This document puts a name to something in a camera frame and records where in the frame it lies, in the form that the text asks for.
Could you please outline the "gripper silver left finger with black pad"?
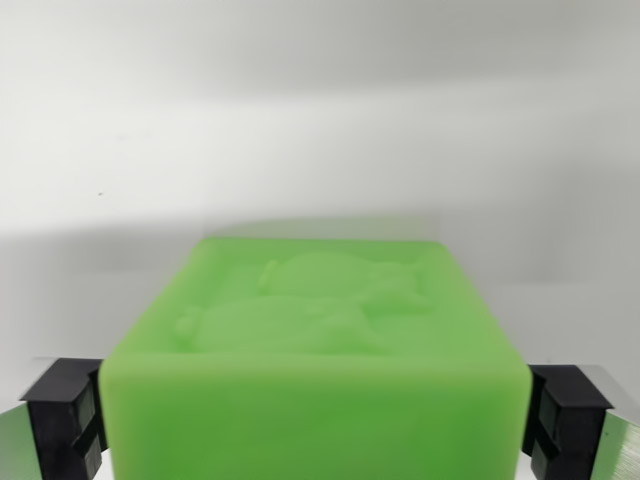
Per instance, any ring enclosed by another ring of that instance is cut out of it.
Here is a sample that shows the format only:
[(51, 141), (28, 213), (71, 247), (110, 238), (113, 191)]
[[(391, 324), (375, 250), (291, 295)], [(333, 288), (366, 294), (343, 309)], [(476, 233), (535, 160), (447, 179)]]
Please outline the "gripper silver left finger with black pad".
[(108, 449), (100, 359), (59, 358), (1, 413), (3, 479), (93, 479)]

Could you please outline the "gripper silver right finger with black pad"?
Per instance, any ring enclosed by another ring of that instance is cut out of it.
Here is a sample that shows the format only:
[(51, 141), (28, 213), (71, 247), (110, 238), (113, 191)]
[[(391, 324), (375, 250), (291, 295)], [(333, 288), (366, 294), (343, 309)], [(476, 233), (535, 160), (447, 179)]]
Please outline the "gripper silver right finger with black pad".
[(639, 404), (602, 367), (532, 365), (522, 452), (537, 479), (639, 479)]

